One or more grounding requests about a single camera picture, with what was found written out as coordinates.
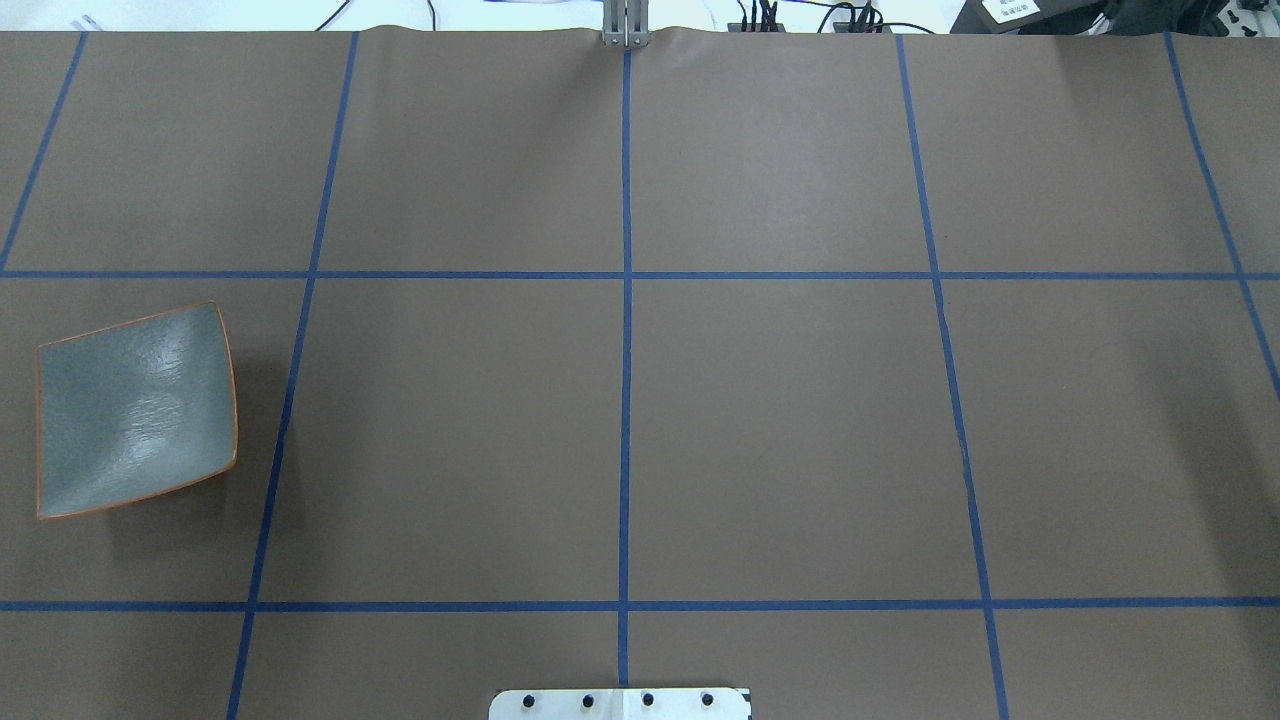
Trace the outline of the grey square plate orange rim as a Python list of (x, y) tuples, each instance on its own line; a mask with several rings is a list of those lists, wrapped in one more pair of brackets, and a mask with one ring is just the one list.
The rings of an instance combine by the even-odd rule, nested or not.
[(236, 369), (212, 300), (40, 345), (35, 378), (38, 519), (168, 495), (239, 457)]

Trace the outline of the aluminium frame post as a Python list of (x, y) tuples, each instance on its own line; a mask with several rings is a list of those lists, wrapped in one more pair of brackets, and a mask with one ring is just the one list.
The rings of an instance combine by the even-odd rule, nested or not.
[(604, 0), (602, 8), (602, 42), (607, 47), (637, 49), (649, 45), (648, 0)]

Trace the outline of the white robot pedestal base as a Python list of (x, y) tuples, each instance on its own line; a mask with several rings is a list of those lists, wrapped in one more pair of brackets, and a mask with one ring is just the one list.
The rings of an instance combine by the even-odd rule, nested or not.
[(489, 719), (751, 719), (750, 691), (730, 687), (502, 691)]

